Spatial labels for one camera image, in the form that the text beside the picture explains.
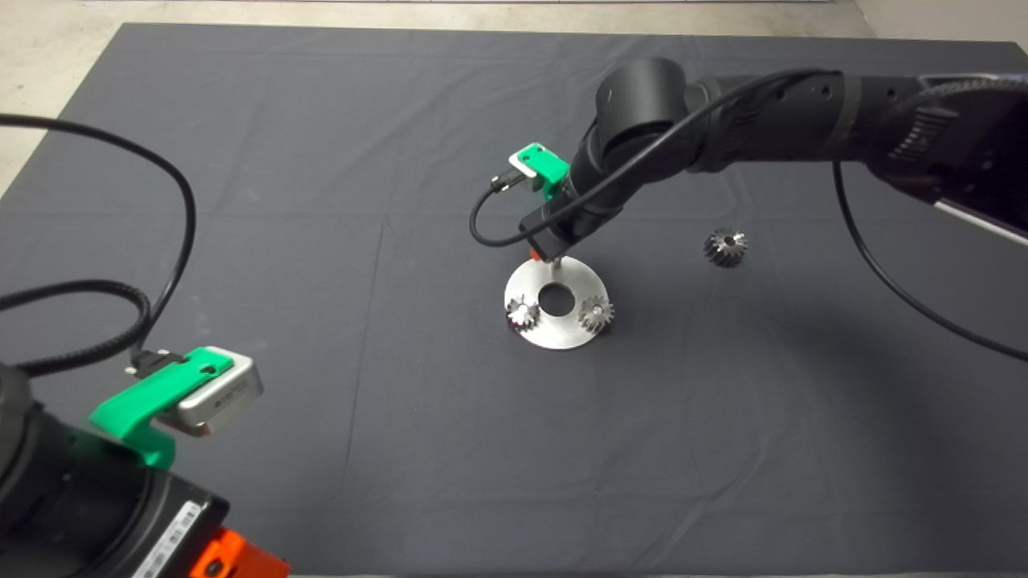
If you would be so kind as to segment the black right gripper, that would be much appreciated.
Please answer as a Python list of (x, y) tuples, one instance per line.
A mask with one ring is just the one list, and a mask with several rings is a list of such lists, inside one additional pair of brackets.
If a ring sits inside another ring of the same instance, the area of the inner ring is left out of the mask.
[[(540, 208), (533, 210), (519, 221), (519, 230), (525, 233), (529, 228), (548, 221), (559, 209), (561, 205), (558, 202), (544, 202)], [(589, 234), (594, 234), (598, 228), (599, 215), (588, 211), (588, 207), (579, 209), (570, 214), (570, 217), (550, 223), (540, 233), (530, 234), (526, 240), (533, 248), (529, 250), (529, 257), (536, 263), (542, 263), (544, 259), (561, 258), (573, 246)]]

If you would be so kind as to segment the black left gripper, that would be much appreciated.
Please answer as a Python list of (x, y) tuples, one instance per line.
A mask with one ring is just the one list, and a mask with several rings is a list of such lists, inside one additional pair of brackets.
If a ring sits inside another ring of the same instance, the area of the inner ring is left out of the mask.
[(113, 530), (105, 575), (289, 577), (285, 559), (221, 527), (228, 512), (222, 496), (169, 472), (144, 472), (115, 486), (105, 499)]

